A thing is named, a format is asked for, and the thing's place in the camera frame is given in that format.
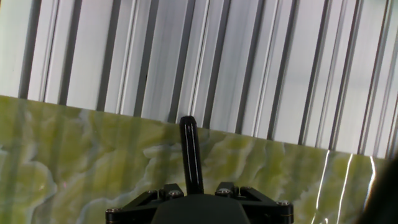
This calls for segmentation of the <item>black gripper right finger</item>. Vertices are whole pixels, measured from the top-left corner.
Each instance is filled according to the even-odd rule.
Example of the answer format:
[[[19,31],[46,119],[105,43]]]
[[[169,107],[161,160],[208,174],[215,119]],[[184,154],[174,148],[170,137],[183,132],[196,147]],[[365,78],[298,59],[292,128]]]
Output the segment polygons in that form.
[[[274,201],[253,187],[221,182],[215,190],[215,196],[236,202],[238,215],[244,215],[249,223],[294,223],[294,206],[289,201]]]

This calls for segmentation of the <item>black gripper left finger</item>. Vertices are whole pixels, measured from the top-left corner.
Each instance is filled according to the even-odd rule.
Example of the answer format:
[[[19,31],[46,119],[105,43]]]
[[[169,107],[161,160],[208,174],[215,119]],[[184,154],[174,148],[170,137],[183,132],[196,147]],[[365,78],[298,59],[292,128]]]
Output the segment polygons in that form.
[[[150,223],[162,203],[183,196],[177,184],[166,184],[162,189],[145,191],[123,207],[107,209],[106,224]]]

